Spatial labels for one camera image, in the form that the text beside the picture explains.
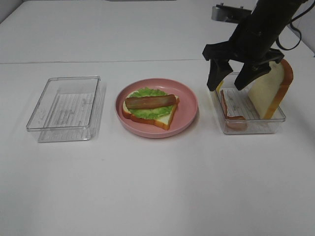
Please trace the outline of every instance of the white table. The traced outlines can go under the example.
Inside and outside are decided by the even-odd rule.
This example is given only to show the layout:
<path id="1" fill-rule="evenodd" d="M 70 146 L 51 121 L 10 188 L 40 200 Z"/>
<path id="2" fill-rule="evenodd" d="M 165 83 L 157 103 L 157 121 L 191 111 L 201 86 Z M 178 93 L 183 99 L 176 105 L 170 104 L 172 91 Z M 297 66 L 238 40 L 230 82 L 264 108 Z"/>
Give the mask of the white table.
<path id="1" fill-rule="evenodd" d="M 287 121 L 243 136 L 221 132 L 205 61 L 0 65 L 0 235 L 314 235 L 314 59 L 291 65 Z M 107 82 L 99 136 L 38 144 L 25 126 L 47 79 L 81 75 Z M 118 92 L 151 77 L 197 95 L 183 133 L 152 140 L 121 126 Z"/>
<path id="2" fill-rule="evenodd" d="M 227 41 L 236 27 L 211 20 L 218 3 L 27 1 L 0 25 L 0 63 L 203 59 L 206 44 Z M 280 38 L 286 47 L 298 40 L 288 28 Z M 301 43 L 285 55 L 314 54 Z"/>

